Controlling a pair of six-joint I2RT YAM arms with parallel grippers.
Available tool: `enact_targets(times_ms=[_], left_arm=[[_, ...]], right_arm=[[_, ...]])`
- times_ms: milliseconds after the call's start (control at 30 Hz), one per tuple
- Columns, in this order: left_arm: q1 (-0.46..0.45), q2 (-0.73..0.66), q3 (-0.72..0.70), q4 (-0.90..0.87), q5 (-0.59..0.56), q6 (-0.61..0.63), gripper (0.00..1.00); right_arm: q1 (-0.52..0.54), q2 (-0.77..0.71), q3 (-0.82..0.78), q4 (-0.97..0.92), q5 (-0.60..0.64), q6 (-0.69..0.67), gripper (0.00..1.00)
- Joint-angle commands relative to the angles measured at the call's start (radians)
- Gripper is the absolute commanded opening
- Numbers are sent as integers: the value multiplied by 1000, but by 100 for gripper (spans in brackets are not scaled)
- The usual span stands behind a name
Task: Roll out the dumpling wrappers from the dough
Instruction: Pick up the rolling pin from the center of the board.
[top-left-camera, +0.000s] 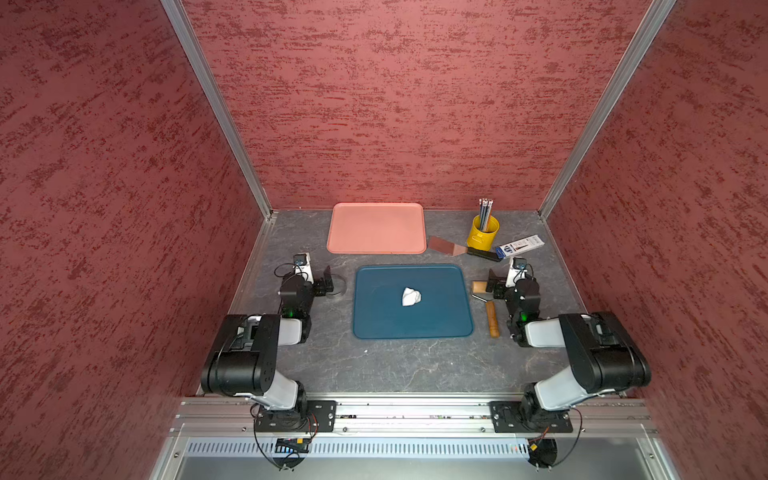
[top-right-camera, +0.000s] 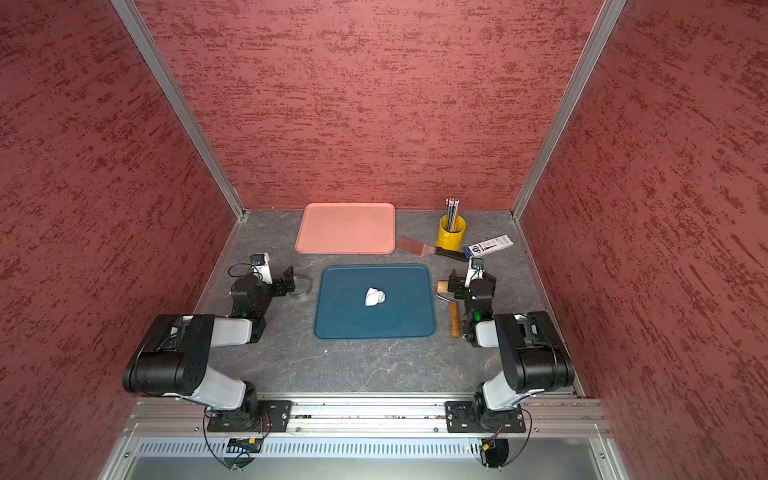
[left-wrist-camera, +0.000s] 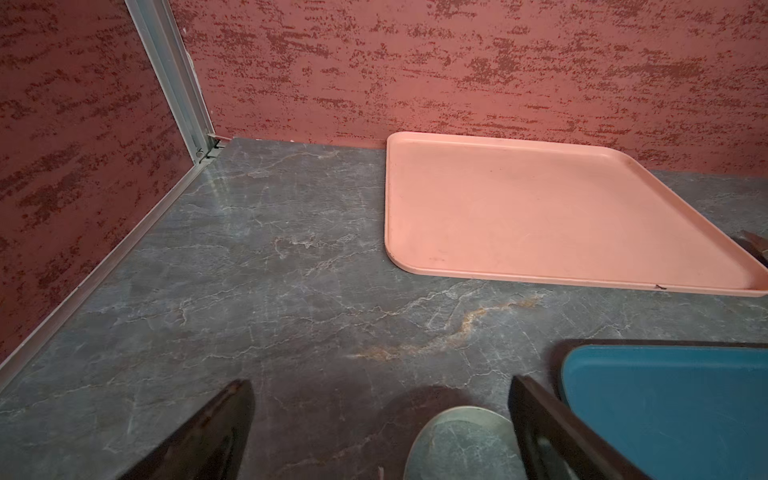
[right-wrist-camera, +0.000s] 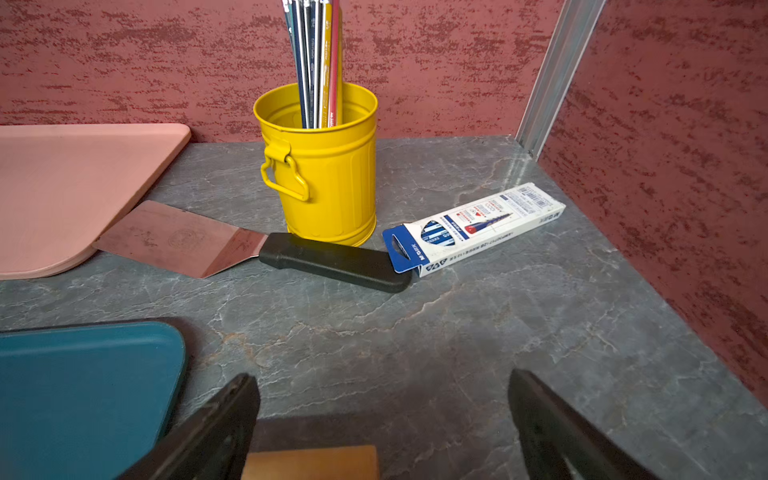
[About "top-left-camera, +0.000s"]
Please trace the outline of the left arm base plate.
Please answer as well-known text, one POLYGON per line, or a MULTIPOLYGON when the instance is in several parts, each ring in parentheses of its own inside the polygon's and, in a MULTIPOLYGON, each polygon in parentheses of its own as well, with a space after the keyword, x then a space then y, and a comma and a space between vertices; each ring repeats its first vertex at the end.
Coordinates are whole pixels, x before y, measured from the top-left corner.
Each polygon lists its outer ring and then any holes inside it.
POLYGON ((308 400, 291 410, 267 410, 256 404, 250 413, 256 432, 326 433, 334 430, 338 403, 332 400, 308 400))

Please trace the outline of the teal tray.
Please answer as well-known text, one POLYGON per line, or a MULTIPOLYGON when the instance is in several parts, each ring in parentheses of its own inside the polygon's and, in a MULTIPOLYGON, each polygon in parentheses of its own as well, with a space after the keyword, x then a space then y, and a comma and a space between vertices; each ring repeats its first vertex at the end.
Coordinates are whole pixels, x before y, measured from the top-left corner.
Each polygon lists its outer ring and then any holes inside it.
POLYGON ((362 340, 461 338, 474 331, 464 275, 452 264, 359 268, 352 318, 362 340), (421 292, 420 303, 401 305, 406 287, 421 292))

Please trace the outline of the wooden rolling pin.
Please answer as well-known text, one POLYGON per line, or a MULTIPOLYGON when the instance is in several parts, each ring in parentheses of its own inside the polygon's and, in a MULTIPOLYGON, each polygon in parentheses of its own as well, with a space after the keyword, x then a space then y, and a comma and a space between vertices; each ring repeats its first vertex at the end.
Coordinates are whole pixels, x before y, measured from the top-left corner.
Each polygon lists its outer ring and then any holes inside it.
POLYGON ((490 337, 499 338, 501 332, 496 316, 494 294, 489 290, 488 284, 485 281, 473 281, 471 286, 471 296, 485 305, 490 337))

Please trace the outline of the white dough piece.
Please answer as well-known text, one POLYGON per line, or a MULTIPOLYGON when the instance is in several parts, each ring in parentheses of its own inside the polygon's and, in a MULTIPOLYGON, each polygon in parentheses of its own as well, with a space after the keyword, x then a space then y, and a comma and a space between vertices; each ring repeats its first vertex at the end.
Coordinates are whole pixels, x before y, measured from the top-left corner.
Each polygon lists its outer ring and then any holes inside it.
POLYGON ((401 305, 403 307, 411 307, 420 303, 422 300, 422 294, 416 289, 406 287, 401 296, 401 305))

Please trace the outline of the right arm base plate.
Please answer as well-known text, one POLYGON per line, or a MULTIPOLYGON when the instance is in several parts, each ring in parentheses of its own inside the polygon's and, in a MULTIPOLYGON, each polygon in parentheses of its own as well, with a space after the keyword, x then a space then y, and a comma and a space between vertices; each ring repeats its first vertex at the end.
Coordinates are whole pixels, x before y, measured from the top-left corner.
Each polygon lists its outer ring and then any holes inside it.
POLYGON ((567 410, 547 411, 523 401, 492 401, 488 404, 496 433, 572 433, 567 410))

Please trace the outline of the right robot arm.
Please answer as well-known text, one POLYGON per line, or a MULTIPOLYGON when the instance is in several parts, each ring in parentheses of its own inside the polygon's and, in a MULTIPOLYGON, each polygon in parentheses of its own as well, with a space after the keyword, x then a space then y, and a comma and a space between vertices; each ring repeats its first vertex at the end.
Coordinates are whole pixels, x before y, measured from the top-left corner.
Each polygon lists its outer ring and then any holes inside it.
POLYGON ((524 386, 522 397, 489 403, 497 433, 570 433, 570 411, 585 400, 644 387, 650 365, 611 312, 540 316, 540 286, 526 270, 511 282, 491 271, 486 293, 505 302, 510 338, 522 348, 563 349, 569 365, 524 386))

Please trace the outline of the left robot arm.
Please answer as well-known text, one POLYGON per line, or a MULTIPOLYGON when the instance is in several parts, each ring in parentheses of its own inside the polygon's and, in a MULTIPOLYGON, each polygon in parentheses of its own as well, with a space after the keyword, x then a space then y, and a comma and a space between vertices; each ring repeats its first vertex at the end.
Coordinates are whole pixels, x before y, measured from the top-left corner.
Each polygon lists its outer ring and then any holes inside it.
POLYGON ((337 403, 310 400, 300 382, 278 371, 277 354, 308 340, 314 299, 333 292, 329 268, 317 280, 297 270, 281 279, 276 313, 226 316, 202 368, 202 390, 250 402, 256 432, 331 432, 337 403))

